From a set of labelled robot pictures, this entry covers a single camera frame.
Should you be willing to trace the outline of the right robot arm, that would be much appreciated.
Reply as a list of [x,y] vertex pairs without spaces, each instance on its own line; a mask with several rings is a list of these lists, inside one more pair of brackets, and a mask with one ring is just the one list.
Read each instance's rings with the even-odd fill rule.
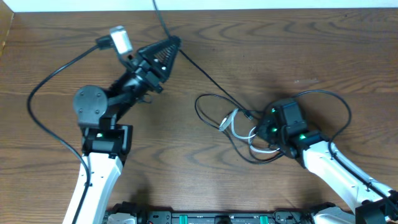
[[397,191],[365,173],[345,157],[333,140],[310,129],[299,104],[286,98],[268,104],[256,134],[282,155],[321,178],[349,207],[318,207],[312,223],[388,223],[397,220]]

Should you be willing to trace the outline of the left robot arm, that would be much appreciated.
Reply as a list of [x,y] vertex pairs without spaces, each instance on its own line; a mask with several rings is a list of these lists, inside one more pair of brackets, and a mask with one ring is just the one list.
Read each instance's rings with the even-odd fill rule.
[[140,48],[109,88],[86,85],[73,108],[82,133],[83,163],[64,223],[101,223],[114,185],[131,150],[133,127],[119,120],[148,91],[160,93],[171,74],[181,39],[175,35]]

